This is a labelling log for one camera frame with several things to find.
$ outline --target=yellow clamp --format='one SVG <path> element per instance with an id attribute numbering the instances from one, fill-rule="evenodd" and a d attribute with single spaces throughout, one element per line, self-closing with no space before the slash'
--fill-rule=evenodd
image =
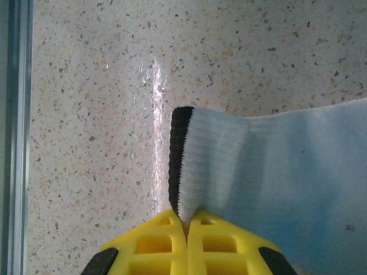
<path id="1" fill-rule="evenodd" d="M 199 210 L 186 236 L 166 210 L 107 242 L 82 275 L 296 275 L 272 242 Z"/>

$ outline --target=yellow plastic object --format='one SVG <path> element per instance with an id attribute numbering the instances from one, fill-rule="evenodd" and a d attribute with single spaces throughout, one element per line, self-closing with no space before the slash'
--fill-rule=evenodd
<path id="1" fill-rule="evenodd" d="M 186 238 L 181 221 L 166 210 L 101 248 L 119 253 L 108 275 L 187 275 Z"/>
<path id="2" fill-rule="evenodd" d="M 187 245 L 181 221 L 173 210 L 166 210 L 108 242 L 101 251 L 108 248 L 118 249 L 108 275 L 296 274 L 293 269 L 284 272 L 279 255 L 285 258 L 272 242 L 204 210 L 191 221 Z M 276 272 L 271 272 L 260 248 L 279 253 L 268 258 Z"/>
<path id="3" fill-rule="evenodd" d="M 272 275 L 261 247 L 280 252 L 272 242 L 199 210 L 190 224 L 188 275 Z"/>

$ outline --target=terrazzo floor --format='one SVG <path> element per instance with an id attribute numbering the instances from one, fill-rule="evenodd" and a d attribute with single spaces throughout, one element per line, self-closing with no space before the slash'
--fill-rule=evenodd
<path id="1" fill-rule="evenodd" d="M 28 274 L 169 208 L 170 114 L 367 96 L 367 1 L 34 0 Z"/>

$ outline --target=black rubber tip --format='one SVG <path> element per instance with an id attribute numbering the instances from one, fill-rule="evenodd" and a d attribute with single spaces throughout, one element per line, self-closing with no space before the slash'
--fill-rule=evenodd
<path id="1" fill-rule="evenodd" d="M 184 155 L 185 140 L 190 119 L 193 115 L 193 109 L 194 107 L 179 107 L 172 113 L 168 193 L 173 211 L 175 211 L 177 215 L 182 157 Z"/>
<path id="2" fill-rule="evenodd" d="M 118 249 L 112 247 L 95 254 L 81 275 L 107 275 L 118 253 Z"/>
<path id="3" fill-rule="evenodd" d="M 259 252 L 273 275 L 297 275 L 282 253 L 268 247 L 260 247 Z"/>

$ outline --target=square hole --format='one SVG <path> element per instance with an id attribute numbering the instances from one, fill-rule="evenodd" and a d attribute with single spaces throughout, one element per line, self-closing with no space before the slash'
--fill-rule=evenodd
<path id="1" fill-rule="evenodd" d="M 135 249 L 135 254 L 167 252 L 172 252 L 172 241 L 171 237 L 166 235 L 143 236 L 138 240 Z"/>
<path id="2" fill-rule="evenodd" d="M 159 225 L 170 225 L 170 224 L 171 224 L 170 218 L 164 218 L 163 220 L 159 222 Z"/>
<path id="3" fill-rule="evenodd" d="M 228 235 L 205 235 L 202 238 L 204 252 L 237 253 L 236 240 Z"/>
<path id="4" fill-rule="evenodd" d="M 248 275 L 246 262 L 205 261 L 207 275 Z"/>
<path id="5" fill-rule="evenodd" d="M 214 225 L 214 222 L 211 219 L 202 219 L 200 223 L 202 225 Z"/>
<path id="6" fill-rule="evenodd" d="M 170 275 L 170 261 L 132 262 L 128 275 Z"/>

